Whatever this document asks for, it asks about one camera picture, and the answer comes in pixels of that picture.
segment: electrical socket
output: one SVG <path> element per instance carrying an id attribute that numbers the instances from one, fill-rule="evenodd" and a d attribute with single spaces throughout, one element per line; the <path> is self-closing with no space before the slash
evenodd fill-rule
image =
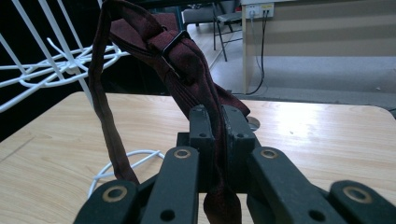
<path id="1" fill-rule="evenodd" d="M 250 13 L 254 13 L 254 19 L 262 18 L 265 10 L 268 11 L 267 18 L 274 17 L 274 3 L 246 5 L 245 9 L 247 19 L 250 19 Z"/>

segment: black buckle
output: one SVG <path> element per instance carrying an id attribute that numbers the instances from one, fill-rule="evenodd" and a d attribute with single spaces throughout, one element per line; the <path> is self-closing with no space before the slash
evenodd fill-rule
<path id="1" fill-rule="evenodd" d="M 165 62 L 169 65 L 169 67 L 172 68 L 172 70 L 176 73 L 177 77 L 180 79 L 184 79 L 185 77 L 181 76 L 181 71 L 179 71 L 177 69 L 177 67 L 170 61 L 169 59 L 169 52 L 171 51 L 171 49 L 180 41 L 181 38 L 188 38 L 191 39 L 189 33 L 185 30 L 181 31 L 180 33 L 178 33 L 173 39 L 172 41 L 163 49 L 162 52 L 162 56 L 163 59 L 165 60 Z"/>

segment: wooden table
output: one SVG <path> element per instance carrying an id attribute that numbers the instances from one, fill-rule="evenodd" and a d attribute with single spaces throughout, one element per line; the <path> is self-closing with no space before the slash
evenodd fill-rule
<path id="1" fill-rule="evenodd" d="M 127 150 L 164 153 L 176 144 L 177 132 L 189 130 L 171 97 L 109 94 L 108 99 Z M 396 121 L 388 111 L 245 103 L 261 123 L 256 135 L 262 145 L 283 150 L 313 184 L 329 189 L 336 180 L 351 179 L 396 204 Z M 70 95 L 0 144 L 0 222 L 72 222 L 92 177 L 107 162 L 100 123 L 86 96 Z M 135 171 L 143 181 L 160 165 L 161 159 L 154 159 Z M 251 222 L 246 206 L 243 212 L 243 222 Z M 199 218 L 207 222 L 202 213 Z"/>

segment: black cable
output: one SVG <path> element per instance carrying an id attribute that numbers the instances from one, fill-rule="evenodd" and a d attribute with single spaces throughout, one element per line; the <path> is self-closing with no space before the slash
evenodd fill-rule
<path id="1" fill-rule="evenodd" d="M 264 15 L 262 16 L 262 66 L 260 69 L 262 70 L 262 78 L 260 80 L 259 86 L 256 88 L 256 90 L 249 92 L 249 93 L 233 93 L 233 95 L 252 95 L 256 93 L 261 87 L 262 83 L 264 82 L 265 79 L 265 71 L 264 71 L 264 62 L 263 62 L 263 52 L 264 52 L 264 35 L 265 35 L 265 26 L 267 24 L 267 18 L 268 18 L 268 13 L 269 11 L 264 11 Z"/>

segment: dark red strap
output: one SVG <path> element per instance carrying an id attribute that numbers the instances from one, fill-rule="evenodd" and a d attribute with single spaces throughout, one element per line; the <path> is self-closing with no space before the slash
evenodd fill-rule
<path id="1" fill-rule="evenodd" d="M 121 20 L 112 21 L 112 16 L 121 17 Z M 103 56 L 110 38 L 121 49 L 155 69 L 186 117 L 192 107 L 205 106 L 216 142 L 215 172 L 212 174 L 212 188 L 206 195 L 204 209 L 211 223 L 241 223 L 240 202 L 228 187 L 225 178 L 226 138 L 221 105 L 233 105 L 245 116 L 249 110 L 230 93 L 214 84 L 205 56 L 192 40 L 183 37 L 169 47 L 177 34 L 177 31 L 163 28 L 142 7 L 121 0 L 108 0 L 103 3 L 93 42 L 89 76 L 93 105 L 102 122 L 109 157 L 118 179 L 127 179 L 138 184 L 101 84 Z"/>

